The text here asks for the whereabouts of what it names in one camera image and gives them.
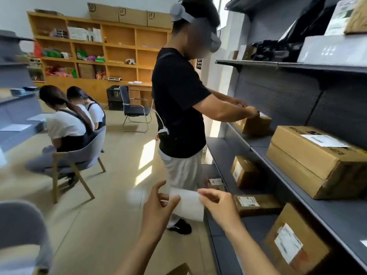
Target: gray chair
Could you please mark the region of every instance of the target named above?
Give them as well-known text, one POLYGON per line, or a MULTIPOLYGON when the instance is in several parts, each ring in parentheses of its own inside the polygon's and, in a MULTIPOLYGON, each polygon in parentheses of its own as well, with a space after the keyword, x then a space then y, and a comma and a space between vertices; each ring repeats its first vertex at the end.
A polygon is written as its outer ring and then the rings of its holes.
POLYGON ((31 275, 51 269, 53 251, 42 214, 26 201, 0 202, 0 249, 19 245, 39 245, 36 258, 0 261, 0 274, 31 275))
POLYGON ((129 87, 127 86, 120 86, 120 94, 122 97, 122 102, 123 102, 123 106, 124 106, 124 114, 125 114, 125 120, 124 123, 122 124, 122 127, 124 128, 124 131, 128 131, 128 132, 142 132, 145 133, 148 131, 149 126, 148 124, 152 121, 152 115, 150 114, 150 108, 149 108, 149 104, 148 101, 146 99, 142 99, 142 98, 130 98, 129 97, 129 87), (138 104, 131 104, 131 99, 134 100, 143 100, 146 102, 146 107, 143 105, 138 105, 138 104), (144 116, 145 117, 145 122, 138 122, 138 121, 132 121, 130 118, 134 117, 134 116, 144 116), (146 130, 142 131, 142 130, 126 130, 125 129, 125 124, 126 124, 126 120, 129 119, 129 122, 127 123, 136 123, 136 124, 146 124, 146 130))
POLYGON ((58 201, 57 183, 59 174, 68 174, 73 172, 80 179, 80 182, 83 184, 91 199, 94 199, 92 191, 89 189, 80 174, 80 171, 92 167, 97 161, 99 162, 102 171, 106 171, 101 159, 99 158, 99 153, 101 152, 105 141, 106 127, 104 126, 101 129, 95 130, 94 133, 96 134, 96 137, 84 148, 69 152, 55 152, 53 154, 53 166, 45 171, 52 172, 54 203, 57 203, 58 201), (66 160, 70 165, 65 167, 58 166, 58 160, 60 158, 66 160))

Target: long dark hair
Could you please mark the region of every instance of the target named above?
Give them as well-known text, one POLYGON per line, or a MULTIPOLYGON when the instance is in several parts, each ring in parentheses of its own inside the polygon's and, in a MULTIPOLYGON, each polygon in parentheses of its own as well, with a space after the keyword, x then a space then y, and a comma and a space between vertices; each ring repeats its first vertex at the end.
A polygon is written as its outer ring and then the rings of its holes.
POLYGON ((69 100, 72 100, 74 98, 80 98, 80 97, 83 98, 84 100, 85 99, 90 99, 91 101, 93 101, 93 102, 95 102, 99 105, 99 103, 97 101, 95 101, 93 97, 87 95, 85 93, 85 91, 83 91, 81 88, 76 87, 76 86, 71 86, 70 88, 67 89, 67 98, 69 100))
POLYGON ((68 101, 66 95, 58 88, 53 85, 46 85, 40 88, 40 99, 48 103, 51 106, 65 104, 67 108, 79 115, 85 125, 87 133, 93 132, 93 124, 89 117, 84 113, 79 106, 74 105, 68 101))

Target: wooden bookcase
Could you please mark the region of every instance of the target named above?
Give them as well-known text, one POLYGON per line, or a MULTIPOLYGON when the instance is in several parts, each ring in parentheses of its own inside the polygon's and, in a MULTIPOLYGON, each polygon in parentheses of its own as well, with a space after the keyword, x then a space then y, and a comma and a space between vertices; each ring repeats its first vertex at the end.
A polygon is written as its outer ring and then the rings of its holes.
POLYGON ((54 85, 63 91, 70 86, 78 86, 98 102, 107 103, 106 90, 112 85, 128 85, 130 97, 144 98, 152 102, 151 73, 161 47, 166 45, 170 29, 129 25, 120 22, 98 21, 70 16, 56 16, 28 12, 29 23, 34 39, 43 48, 55 48, 72 55, 70 59, 42 57, 45 85, 54 85), (68 38, 50 37, 54 28, 67 31, 67 27, 98 28, 103 42, 79 41, 68 38), (83 50, 88 56, 104 55, 106 62, 77 60, 76 50, 83 50), (125 64, 133 58, 136 65, 125 64), (92 64, 94 69, 106 71, 107 77, 121 77, 122 81, 83 79, 79 76, 80 64, 92 64), (78 78, 46 76, 47 66, 72 67, 78 78), (129 81, 142 83, 129 84, 129 81))

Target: beige floor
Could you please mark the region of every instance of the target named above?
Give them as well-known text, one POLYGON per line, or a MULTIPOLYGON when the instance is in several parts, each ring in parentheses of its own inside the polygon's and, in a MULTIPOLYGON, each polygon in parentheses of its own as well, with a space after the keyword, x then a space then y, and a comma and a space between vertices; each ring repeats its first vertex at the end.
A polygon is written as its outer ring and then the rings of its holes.
MULTIPOLYGON (((0 200, 26 199, 44 215, 55 252, 52 274, 113 274, 135 243, 142 205, 152 184, 165 179, 158 143, 154 141, 156 120, 147 133, 131 133, 122 130, 122 112, 106 114, 105 153, 101 159, 107 172, 101 173, 99 165, 82 172, 94 200, 89 201, 78 183, 53 205, 51 179, 24 170, 24 163, 50 144, 44 133, 7 152, 9 165, 0 170, 0 200)), ((196 275, 216 274, 204 224, 190 224, 191 235, 164 233, 145 274, 166 274, 184 262, 196 275)), ((34 253, 27 249, 21 253, 34 253)), ((9 250, 6 256, 17 253, 9 250)))

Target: woman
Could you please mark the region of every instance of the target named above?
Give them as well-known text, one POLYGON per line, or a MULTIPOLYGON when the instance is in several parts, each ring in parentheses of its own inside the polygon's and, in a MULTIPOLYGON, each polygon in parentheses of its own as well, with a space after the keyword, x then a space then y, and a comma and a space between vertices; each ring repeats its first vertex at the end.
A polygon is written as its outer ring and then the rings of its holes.
POLYGON ((67 89, 67 98, 75 105, 84 105, 94 123, 94 129, 101 129, 106 125, 106 115, 101 106, 81 88, 72 86, 67 89))
MULTIPOLYGON (((84 148, 94 137, 94 124, 85 107, 68 101, 59 88, 52 85, 43 86, 39 96, 48 107, 56 111, 46 120, 52 145, 45 147, 42 155, 30 160, 25 167, 29 171, 52 176, 52 154, 84 148)), ((58 165, 64 167, 69 166, 69 163, 61 158, 58 165)), ((69 184, 77 182, 74 179, 75 173, 68 174, 68 177, 69 184)))

